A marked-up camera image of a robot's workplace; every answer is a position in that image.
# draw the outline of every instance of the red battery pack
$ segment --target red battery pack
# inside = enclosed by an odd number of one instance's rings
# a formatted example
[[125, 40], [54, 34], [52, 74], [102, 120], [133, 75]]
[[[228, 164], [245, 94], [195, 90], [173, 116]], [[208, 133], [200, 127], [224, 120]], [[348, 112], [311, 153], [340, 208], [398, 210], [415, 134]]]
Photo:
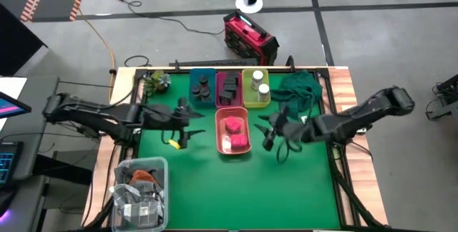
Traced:
[[225, 16], [224, 41], [242, 58], [256, 58], [259, 65], [271, 66], [277, 58], [277, 39], [240, 11]]

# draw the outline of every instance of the wooden table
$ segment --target wooden table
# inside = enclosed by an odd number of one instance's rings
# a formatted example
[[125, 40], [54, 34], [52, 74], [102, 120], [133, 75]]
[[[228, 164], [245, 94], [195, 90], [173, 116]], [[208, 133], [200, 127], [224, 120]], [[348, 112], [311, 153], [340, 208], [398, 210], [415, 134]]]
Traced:
[[[240, 67], [225, 67], [228, 69], [236, 69]], [[268, 67], [269, 69], [286, 69], [289, 67]], [[317, 68], [317, 67], [296, 67], [296, 69], [305, 69], [305, 68]], [[174, 67], [151, 67], [151, 69], [174, 69]], [[182, 69], [192, 69], [191, 67], [182, 67]], [[120, 67], [118, 69], [117, 78], [114, 83], [114, 89], [112, 93], [112, 99], [110, 103], [114, 103], [125, 97], [134, 84], [134, 75], [135, 67]], [[353, 83], [351, 82], [350, 71], [348, 67], [328, 67], [331, 86], [333, 90], [333, 98], [336, 103], [337, 111], [342, 111], [353, 107], [357, 104], [356, 96], [353, 89]], [[326, 106], [326, 112], [329, 112], [329, 102], [327, 97], [326, 88], [323, 86], [323, 99]], [[130, 102], [130, 97], [125, 99], [125, 102]], [[357, 135], [354, 138], [354, 141], [360, 145], [363, 145], [366, 148], [369, 148], [367, 145], [367, 140], [365, 136]], [[114, 152], [114, 158], [111, 166], [109, 167], [109, 159]], [[86, 221], [86, 224], [90, 223], [95, 216], [101, 211], [103, 206], [103, 199], [105, 201], [109, 199], [109, 193], [104, 197], [105, 185], [108, 181], [109, 186], [114, 185], [115, 177], [113, 174], [113, 169], [117, 166], [117, 160], [120, 156], [120, 147], [115, 147], [113, 140], [109, 137], [102, 138], [99, 147], [99, 153], [97, 155], [97, 162], [94, 167], [94, 194], [92, 196], [92, 207], [89, 210], [89, 199], [90, 191], [87, 197], [86, 208], [84, 210], [83, 217], [86, 216], [87, 211], [89, 211], [89, 217]], [[346, 157], [348, 159], [349, 170], [351, 174], [351, 180], [354, 187], [354, 192], [357, 194], [361, 202], [366, 206], [366, 208], [372, 213], [376, 220], [380, 221], [383, 224], [387, 224], [387, 219], [385, 215], [385, 210], [383, 203], [381, 201], [379, 184], [377, 183], [374, 167], [372, 165], [371, 157], [368, 156], [365, 152], [362, 152], [358, 148], [347, 147]], [[110, 169], [109, 177], [107, 177], [107, 171]], [[344, 211], [347, 224], [353, 224], [350, 205], [348, 198], [345, 193], [341, 190]]]

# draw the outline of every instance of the green tabletop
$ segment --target green tabletop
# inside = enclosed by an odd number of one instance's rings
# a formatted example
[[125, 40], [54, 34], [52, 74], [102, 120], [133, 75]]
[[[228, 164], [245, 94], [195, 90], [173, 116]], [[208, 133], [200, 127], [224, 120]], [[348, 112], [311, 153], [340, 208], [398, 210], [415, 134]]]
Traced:
[[[269, 74], [278, 88], [283, 76]], [[175, 106], [188, 97], [189, 75], [171, 74], [172, 86], [154, 95], [151, 104]], [[248, 109], [252, 150], [238, 157], [221, 155], [216, 148], [216, 109], [196, 109], [205, 115], [192, 119], [186, 130], [205, 129], [188, 142], [188, 149], [164, 145], [160, 131], [142, 132], [139, 158], [163, 156], [169, 164], [169, 229], [309, 229], [339, 228], [336, 199], [324, 142], [303, 145], [279, 165], [277, 137], [271, 152], [262, 146], [263, 135], [255, 123], [268, 126], [258, 115], [278, 110], [271, 102], [262, 109]], [[319, 115], [316, 105], [312, 116]], [[171, 132], [165, 132], [168, 140]]]

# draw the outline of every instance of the computer screen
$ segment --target computer screen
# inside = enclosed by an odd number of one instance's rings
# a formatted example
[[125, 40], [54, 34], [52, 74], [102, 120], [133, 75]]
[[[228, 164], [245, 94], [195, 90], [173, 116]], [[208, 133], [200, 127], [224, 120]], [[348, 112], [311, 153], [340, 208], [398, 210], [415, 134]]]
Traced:
[[24, 103], [0, 92], [0, 119], [28, 113], [31, 108]]

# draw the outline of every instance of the concrete floor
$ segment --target concrete floor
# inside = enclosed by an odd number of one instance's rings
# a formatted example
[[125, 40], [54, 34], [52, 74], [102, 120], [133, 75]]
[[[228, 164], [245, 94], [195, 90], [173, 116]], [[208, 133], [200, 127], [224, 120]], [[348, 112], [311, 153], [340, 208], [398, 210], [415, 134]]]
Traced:
[[[142, 0], [140, 11], [183, 11], [233, 7], [231, 0]], [[437, 3], [458, 0], [318, 0], [321, 6], [357, 4]], [[266, 6], [310, 6], [311, 0], [264, 0]], [[128, 13], [116, 0], [83, 0], [85, 14]], [[445, 117], [427, 121], [424, 107], [433, 100], [431, 87], [458, 70], [458, 8], [333, 11], [322, 13], [336, 65], [349, 66], [359, 102], [382, 87], [407, 88], [416, 101], [407, 117], [390, 117], [374, 125], [369, 145], [390, 225], [424, 231], [456, 231], [458, 227], [458, 133]], [[298, 65], [325, 65], [312, 12], [254, 14], [276, 35], [276, 64], [289, 54]], [[193, 29], [218, 32], [222, 16], [178, 17]], [[154, 66], [175, 59], [233, 59], [223, 36], [186, 32], [176, 23], [158, 19], [111, 19], [92, 22], [113, 48], [118, 66], [144, 54]], [[57, 74], [63, 80], [108, 84], [109, 55], [83, 21], [28, 23], [52, 49], [29, 75]], [[69, 84], [60, 91], [107, 102], [107, 90]], [[59, 132], [60, 128], [50, 127]], [[56, 150], [88, 150], [92, 142], [55, 138]], [[85, 195], [75, 196], [80, 202]], [[76, 228], [81, 216], [50, 213], [44, 231]]]

